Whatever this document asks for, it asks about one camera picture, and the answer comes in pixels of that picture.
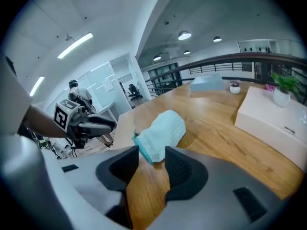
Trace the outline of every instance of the potted plant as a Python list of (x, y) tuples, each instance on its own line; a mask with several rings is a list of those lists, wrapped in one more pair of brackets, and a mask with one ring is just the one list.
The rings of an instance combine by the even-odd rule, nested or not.
[(284, 77), (277, 73), (271, 74), (274, 81), (278, 84), (273, 93), (273, 99), (276, 105), (286, 107), (291, 100), (291, 92), (297, 92), (298, 80), (294, 77)]
[(239, 94), (241, 91), (240, 85), (241, 85), (240, 80), (231, 80), (230, 81), (230, 92), (232, 94)]

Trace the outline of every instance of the light blue box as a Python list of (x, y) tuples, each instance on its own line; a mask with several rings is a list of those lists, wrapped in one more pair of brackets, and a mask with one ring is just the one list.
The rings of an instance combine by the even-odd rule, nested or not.
[(214, 73), (206, 76), (196, 77), (190, 83), (191, 91), (224, 90), (224, 81), (220, 74)]

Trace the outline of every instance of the railing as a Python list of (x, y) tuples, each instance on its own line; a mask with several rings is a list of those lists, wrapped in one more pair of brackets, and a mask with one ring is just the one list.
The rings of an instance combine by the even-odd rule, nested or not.
[[(176, 73), (189, 70), (191, 78), (177, 79)], [(296, 99), (302, 104), (307, 104), (307, 61), (301, 58), (271, 53), (238, 53), (186, 64), (146, 81), (152, 96), (159, 96), (168, 92), (187, 81), (193, 80), (206, 72), (249, 72), (252, 78), (239, 76), (222, 77), (224, 80), (238, 79), (242, 81), (276, 86), (271, 77), (272, 72), (284, 76), (294, 76), (299, 81), (299, 91), (295, 94)]]

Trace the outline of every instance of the light blue towel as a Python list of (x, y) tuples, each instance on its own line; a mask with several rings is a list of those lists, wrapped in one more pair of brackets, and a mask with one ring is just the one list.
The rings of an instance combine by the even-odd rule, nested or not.
[(161, 113), (139, 136), (133, 140), (139, 151), (150, 163), (161, 162), (165, 158), (165, 147), (175, 147), (186, 133), (184, 120), (174, 111)]

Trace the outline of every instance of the white flower pot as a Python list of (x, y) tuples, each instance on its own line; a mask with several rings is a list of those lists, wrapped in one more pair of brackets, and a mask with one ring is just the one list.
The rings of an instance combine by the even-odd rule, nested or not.
[(290, 103), (291, 94), (285, 94), (276, 87), (274, 90), (273, 99), (276, 105), (286, 107)]
[(230, 86), (230, 92), (231, 92), (232, 94), (239, 94), (240, 91), (241, 91), (240, 86), (238, 86), (238, 87)]

